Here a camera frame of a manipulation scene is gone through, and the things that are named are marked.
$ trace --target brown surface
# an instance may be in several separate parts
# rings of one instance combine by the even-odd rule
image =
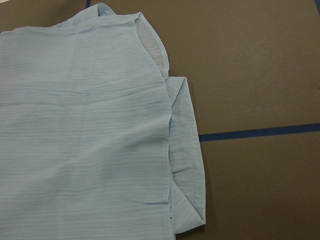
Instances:
[[[142,11],[152,24],[170,75],[188,77],[200,134],[319,123],[314,0],[101,2],[118,14]],[[0,32],[52,26],[85,5],[1,3]],[[202,143],[207,224],[177,240],[319,240],[319,146],[320,132]]]
[[[201,143],[205,227],[177,240],[319,240],[320,132]]]

